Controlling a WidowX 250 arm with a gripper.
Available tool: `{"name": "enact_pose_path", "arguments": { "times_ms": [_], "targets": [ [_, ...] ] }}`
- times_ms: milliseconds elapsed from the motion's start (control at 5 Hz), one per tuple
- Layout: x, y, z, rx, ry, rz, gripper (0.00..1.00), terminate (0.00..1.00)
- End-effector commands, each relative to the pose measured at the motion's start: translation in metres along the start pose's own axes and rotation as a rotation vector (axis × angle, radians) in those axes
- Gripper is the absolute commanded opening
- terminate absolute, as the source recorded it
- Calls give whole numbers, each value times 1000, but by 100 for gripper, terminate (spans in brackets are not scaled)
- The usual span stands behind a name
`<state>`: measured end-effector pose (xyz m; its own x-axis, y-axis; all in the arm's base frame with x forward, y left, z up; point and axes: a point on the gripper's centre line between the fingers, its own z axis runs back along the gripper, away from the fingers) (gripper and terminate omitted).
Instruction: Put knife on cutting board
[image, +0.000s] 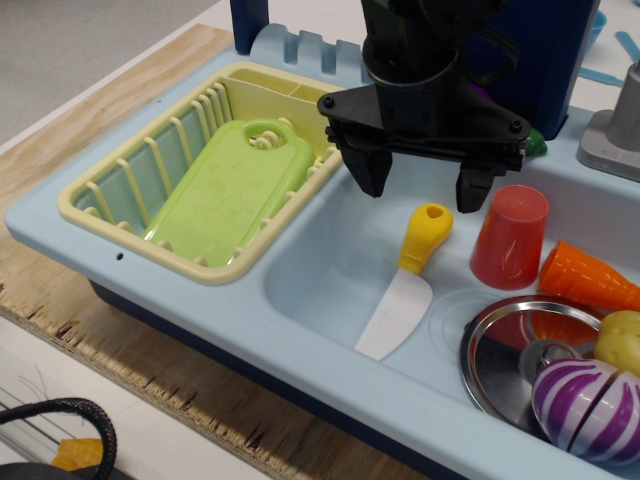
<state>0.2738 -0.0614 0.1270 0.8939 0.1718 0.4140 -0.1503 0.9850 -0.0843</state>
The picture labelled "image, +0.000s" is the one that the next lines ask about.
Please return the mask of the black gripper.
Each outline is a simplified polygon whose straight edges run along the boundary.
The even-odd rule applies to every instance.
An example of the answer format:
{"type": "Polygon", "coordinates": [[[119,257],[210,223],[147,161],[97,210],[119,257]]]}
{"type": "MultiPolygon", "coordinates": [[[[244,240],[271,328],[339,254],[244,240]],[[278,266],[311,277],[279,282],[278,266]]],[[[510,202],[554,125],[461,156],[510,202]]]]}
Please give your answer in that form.
{"type": "Polygon", "coordinates": [[[362,57],[370,84],[329,93],[318,110],[365,194],[383,195],[396,153],[457,162],[457,209],[468,214],[483,207],[496,177],[521,169],[529,122],[483,98],[458,51],[366,47],[362,57]]]}

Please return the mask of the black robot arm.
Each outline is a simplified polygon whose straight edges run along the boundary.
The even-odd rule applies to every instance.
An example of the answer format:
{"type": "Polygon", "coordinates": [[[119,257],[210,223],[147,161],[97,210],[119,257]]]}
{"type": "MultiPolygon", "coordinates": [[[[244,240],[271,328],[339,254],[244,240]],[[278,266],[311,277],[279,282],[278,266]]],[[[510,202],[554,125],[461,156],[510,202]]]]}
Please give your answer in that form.
{"type": "Polygon", "coordinates": [[[517,66],[488,20],[503,1],[365,1],[362,59],[372,83],[318,102],[326,134],[360,189],[379,197],[403,153],[457,162],[457,209],[478,211],[497,176],[518,171],[530,123],[478,89],[517,66]]]}

